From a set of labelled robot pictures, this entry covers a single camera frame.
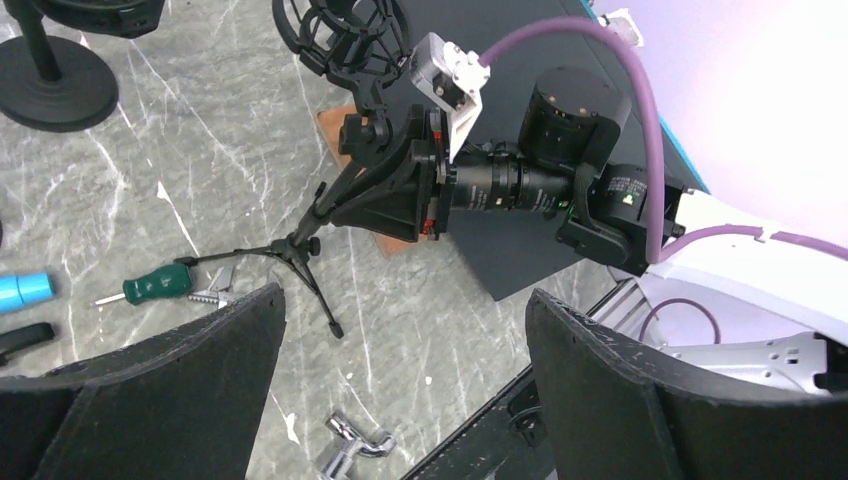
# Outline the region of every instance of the white wall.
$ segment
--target white wall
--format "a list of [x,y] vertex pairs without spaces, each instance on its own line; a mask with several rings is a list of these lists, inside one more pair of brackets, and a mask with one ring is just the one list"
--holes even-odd
[[848,1],[627,7],[660,113],[711,193],[848,245]]

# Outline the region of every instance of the green screwdriver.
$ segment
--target green screwdriver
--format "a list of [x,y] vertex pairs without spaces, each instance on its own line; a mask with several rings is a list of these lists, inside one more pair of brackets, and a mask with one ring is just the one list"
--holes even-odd
[[191,271],[186,265],[172,263],[159,267],[147,275],[125,280],[123,293],[100,299],[91,304],[92,307],[102,307],[107,303],[126,300],[132,305],[139,305],[148,300],[162,298],[177,298],[188,295],[194,289]]

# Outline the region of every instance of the blue plastic object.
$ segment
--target blue plastic object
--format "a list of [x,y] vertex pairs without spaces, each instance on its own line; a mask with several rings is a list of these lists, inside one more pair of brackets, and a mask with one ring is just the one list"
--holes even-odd
[[11,312],[53,298],[46,273],[0,277],[0,313]]

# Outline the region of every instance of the screwdriver shaft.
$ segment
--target screwdriver shaft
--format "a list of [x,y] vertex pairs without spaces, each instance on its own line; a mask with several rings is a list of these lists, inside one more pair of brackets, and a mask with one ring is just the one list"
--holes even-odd
[[100,300],[98,300],[96,302],[91,302],[91,306],[92,307],[102,307],[103,305],[106,305],[107,303],[117,302],[119,300],[123,300],[126,297],[127,296],[124,295],[123,293],[119,293],[117,295],[112,295],[111,297],[101,298]]

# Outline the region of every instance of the gray marble tabletop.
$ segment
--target gray marble tabletop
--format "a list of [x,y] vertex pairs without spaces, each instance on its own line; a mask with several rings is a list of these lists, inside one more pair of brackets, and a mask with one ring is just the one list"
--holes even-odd
[[[82,133],[0,117],[0,275],[48,271],[58,289],[49,303],[2,316],[0,331],[35,321],[59,330],[3,375],[38,375],[208,313],[213,306],[185,300],[88,303],[176,256],[285,236],[318,183],[338,172],[314,115],[351,100],[295,61],[268,0],[169,0],[159,30],[135,41],[45,24],[109,63],[121,102]],[[0,40],[18,33],[0,13]],[[398,438],[388,458],[358,460],[357,478],[399,478],[528,364],[530,289],[493,302],[449,239],[385,258],[366,231],[328,227],[321,238],[312,267],[343,341],[285,267],[237,263],[237,291],[261,286],[273,269],[288,302],[247,476],[315,478],[334,440],[323,421],[338,408],[365,431]],[[538,286],[585,310],[612,281],[584,261]]]

